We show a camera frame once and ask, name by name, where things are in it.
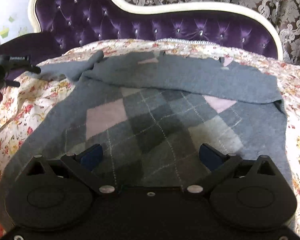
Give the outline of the grey argyle knit sweater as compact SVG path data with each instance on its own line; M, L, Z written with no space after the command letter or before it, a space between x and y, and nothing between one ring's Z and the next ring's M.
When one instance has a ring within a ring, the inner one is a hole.
M76 79L5 167L0 223L8 189L34 155L48 159L100 144L93 173L108 185L182 186L210 171L199 161L206 143L244 159L271 157L292 181L286 157L287 116L276 77L257 68L164 52L128 53L42 67L41 77Z

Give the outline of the purple velvet pillow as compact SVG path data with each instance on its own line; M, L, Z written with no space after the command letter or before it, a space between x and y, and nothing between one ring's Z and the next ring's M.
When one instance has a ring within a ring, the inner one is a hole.
M64 52L63 44L49 32L26 34L0 45L0 55L30 56L32 64L59 57Z

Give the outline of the floral bedspread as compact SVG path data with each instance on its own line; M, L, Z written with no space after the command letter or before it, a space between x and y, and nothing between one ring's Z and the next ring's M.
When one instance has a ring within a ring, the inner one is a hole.
M133 51L163 50L172 55L202 59L224 57L276 76L288 114L286 151L298 200L296 231L300 235L300 66L287 64L244 49L227 48L210 42L175 39L93 42L71 49L60 57L53 56L51 62L87 60L98 50L102 50L107 56L117 56ZM0 103L0 178L5 166L26 138L39 126L51 108L65 99L74 88L68 80L46 82L22 75L19 81L21 83L19 88L4 90L3 100Z

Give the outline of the purple tufted headboard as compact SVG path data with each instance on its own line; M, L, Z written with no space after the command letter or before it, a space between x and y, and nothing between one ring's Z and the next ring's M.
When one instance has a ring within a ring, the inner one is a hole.
M210 42L278 60L280 37L261 14L231 3L191 2L142 7L125 0L29 0L34 32L62 54L94 41L132 38Z

